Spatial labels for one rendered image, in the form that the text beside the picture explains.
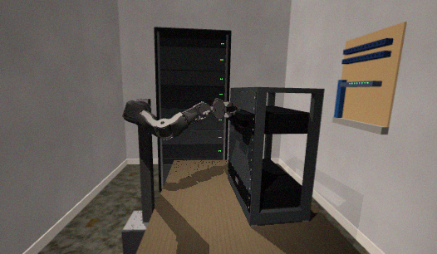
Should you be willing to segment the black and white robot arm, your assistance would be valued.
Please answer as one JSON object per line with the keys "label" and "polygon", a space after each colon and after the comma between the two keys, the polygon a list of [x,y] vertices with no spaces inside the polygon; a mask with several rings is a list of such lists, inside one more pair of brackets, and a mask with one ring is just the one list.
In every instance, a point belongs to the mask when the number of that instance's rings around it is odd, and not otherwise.
{"label": "black and white robot arm", "polygon": [[[151,114],[149,100],[137,99],[126,102],[122,116],[126,121],[144,127],[154,136],[168,140],[180,135],[189,125],[209,116],[210,112],[211,107],[202,101],[182,113],[177,113],[170,119],[157,120],[156,116]],[[199,113],[206,116],[202,118]]]}

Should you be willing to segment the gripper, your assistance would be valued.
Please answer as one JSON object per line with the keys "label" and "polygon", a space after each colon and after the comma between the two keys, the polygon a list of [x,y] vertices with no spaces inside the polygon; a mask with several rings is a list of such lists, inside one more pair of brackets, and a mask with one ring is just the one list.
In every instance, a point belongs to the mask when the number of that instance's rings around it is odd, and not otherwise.
{"label": "gripper", "polygon": [[[221,99],[219,98],[214,99],[213,104],[210,106],[212,110],[212,114],[216,119],[222,119],[223,117],[228,118],[232,115],[235,115],[235,111],[240,111],[240,108],[236,104],[231,103],[229,101],[224,101],[224,100],[218,101],[218,100]],[[225,107],[229,107],[229,106],[235,106],[236,110],[234,112],[224,111]]]}

